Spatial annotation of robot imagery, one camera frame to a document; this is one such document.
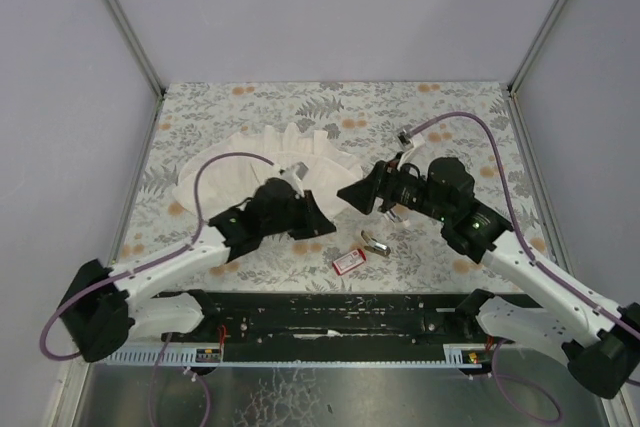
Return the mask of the red white staples box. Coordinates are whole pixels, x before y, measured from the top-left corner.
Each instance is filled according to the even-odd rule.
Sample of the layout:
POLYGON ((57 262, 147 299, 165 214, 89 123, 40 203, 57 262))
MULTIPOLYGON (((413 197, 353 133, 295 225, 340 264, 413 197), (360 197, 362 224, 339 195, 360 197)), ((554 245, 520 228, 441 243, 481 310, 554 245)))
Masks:
POLYGON ((366 263, 366 255, 362 249, 354 249, 335 259, 331 265, 338 276, 343 276, 366 263))

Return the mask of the brown small stapler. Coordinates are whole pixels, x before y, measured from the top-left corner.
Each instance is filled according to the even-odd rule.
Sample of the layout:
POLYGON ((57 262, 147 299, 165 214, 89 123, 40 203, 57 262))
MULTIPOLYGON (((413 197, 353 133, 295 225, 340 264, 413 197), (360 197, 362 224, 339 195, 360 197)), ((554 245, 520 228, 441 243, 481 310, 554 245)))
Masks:
POLYGON ((366 251, 382 257, 388 257, 391 254, 391 247, 376 239, 369 231, 362 230, 360 236, 366 251))

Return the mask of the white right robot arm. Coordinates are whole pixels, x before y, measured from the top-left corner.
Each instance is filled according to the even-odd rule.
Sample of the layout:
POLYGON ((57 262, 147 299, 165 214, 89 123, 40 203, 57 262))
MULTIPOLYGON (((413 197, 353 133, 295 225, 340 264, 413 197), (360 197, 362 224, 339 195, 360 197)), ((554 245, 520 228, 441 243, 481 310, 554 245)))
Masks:
POLYGON ((475 290, 466 309, 492 337, 510 340, 567 367, 592 394, 614 398, 639 365, 639 306, 621 306, 586 287, 549 259, 536 258, 515 226, 479 201, 475 180, 456 158, 432 161, 426 174, 379 161, 338 197, 363 214, 401 205, 441 222, 455 252, 519 287, 539 305, 529 311, 475 290))

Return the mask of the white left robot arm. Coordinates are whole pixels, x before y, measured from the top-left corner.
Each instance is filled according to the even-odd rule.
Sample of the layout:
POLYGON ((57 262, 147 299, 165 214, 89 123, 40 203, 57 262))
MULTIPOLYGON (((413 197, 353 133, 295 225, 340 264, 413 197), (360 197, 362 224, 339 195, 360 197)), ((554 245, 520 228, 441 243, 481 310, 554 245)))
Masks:
POLYGON ((270 236, 306 240, 335 231, 311 191, 298 193, 287 181, 270 178, 253 196, 200 222, 193 240, 113 267, 86 262, 60 301, 60 319, 79 356, 97 362, 128 340, 134 312, 181 278, 251 253, 270 236))

